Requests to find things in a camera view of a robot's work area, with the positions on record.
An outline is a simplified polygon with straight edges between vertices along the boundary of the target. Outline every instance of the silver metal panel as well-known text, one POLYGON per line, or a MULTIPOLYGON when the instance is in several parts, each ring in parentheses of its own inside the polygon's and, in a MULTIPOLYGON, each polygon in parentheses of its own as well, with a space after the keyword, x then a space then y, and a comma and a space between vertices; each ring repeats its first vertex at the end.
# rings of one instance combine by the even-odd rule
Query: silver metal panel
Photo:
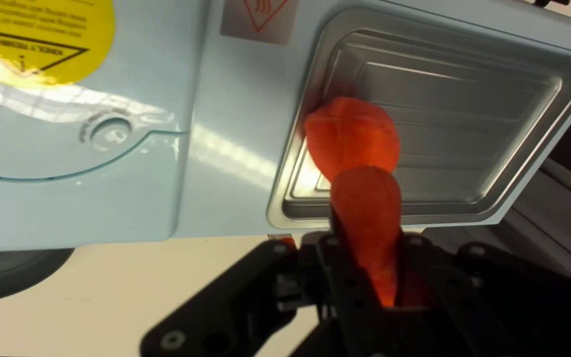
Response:
POLYGON ((352 8, 322 30, 269 213, 279 228, 326 216, 328 183, 300 121, 362 97, 400 133, 402 224, 481 222, 511 195, 571 111, 571 58, 419 18, 352 8))

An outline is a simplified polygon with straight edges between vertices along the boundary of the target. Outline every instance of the metal tray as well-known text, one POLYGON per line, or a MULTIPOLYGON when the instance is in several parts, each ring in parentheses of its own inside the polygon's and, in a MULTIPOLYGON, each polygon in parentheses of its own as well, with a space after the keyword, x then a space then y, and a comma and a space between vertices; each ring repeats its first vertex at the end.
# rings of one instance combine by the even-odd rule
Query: metal tray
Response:
POLYGON ((300 121, 338 96, 384 107, 398 127, 402 224, 481 222, 568 117, 571 56, 406 14, 336 14, 312 54, 273 189, 273 226, 326 224, 328 183, 300 121))

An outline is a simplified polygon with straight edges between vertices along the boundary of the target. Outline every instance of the yellow warning label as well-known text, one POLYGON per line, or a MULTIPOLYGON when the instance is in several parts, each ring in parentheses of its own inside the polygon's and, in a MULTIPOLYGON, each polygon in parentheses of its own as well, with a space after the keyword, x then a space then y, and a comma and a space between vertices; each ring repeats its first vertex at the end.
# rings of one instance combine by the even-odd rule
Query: yellow warning label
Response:
POLYGON ((0 82, 78 82, 104 62, 112 36, 112 0, 0 0, 0 82))

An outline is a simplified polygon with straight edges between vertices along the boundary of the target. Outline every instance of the metal plate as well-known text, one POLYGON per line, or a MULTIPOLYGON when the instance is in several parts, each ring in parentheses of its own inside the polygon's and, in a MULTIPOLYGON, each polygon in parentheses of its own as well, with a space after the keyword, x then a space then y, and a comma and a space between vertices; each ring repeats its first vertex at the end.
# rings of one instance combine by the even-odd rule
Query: metal plate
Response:
POLYGON ((352 96, 400 133, 402 224, 481 222, 511 195, 571 111, 571 56, 532 44, 350 8, 322 30, 273 191, 271 224, 318 226, 328 183, 300 121, 352 96))

